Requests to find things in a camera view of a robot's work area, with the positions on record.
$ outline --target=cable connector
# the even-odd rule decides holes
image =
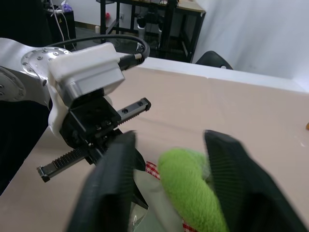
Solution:
[[[131,54],[120,58],[118,63],[120,70],[127,70],[134,66],[140,65],[144,62],[144,58],[141,53]]]

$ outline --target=black cable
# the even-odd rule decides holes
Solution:
[[[89,37],[84,37],[84,38],[79,38],[79,39],[72,39],[72,40],[66,40],[63,42],[58,42],[58,43],[53,43],[51,45],[48,45],[49,47],[60,47],[63,45],[68,45],[68,44],[73,44],[77,42],[82,42],[82,41],[89,41],[89,40],[97,40],[97,39],[127,39],[127,40],[133,40],[138,43],[140,43],[144,50],[142,51],[141,55],[143,60],[145,60],[147,57],[149,57],[150,54],[150,48],[149,45],[142,39],[132,36],[132,35],[96,35],[96,36],[89,36]]]

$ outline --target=beige tabletop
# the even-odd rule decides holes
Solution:
[[[116,109],[143,97],[152,103],[150,111],[121,126],[137,131],[145,160],[156,163],[175,146],[204,152],[205,129],[228,133],[243,142],[309,225],[308,94],[145,68],[126,71],[125,77],[111,94]],[[45,133],[0,197],[1,231],[63,231],[92,166],[82,161],[48,183],[36,167],[68,150]]]
[[[151,2],[151,0],[134,0]],[[167,0],[162,0],[161,4],[166,5]],[[179,0],[178,8],[188,11],[205,12],[205,10],[195,0]]]

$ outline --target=red checkered cloth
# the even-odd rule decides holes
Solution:
[[[160,179],[160,174],[155,164],[151,162],[146,162],[146,172],[149,173],[150,175],[153,175],[155,178]],[[183,220],[183,231],[198,232],[196,229],[189,226],[184,220]]]

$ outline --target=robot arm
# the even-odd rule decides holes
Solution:
[[[82,159],[96,164],[121,134],[118,125],[150,109],[150,102],[142,98],[117,111],[107,96],[125,80],[122,70],[148,57],[148,45],[139,43],[148,52],[119,58],[111,43],[71,53],[0,38],[0,103],[31,101],[48,107],[51,131],[74,148],[38,168],[45,182]],[[142,156],[137,154],[137,168],[144,169]]]

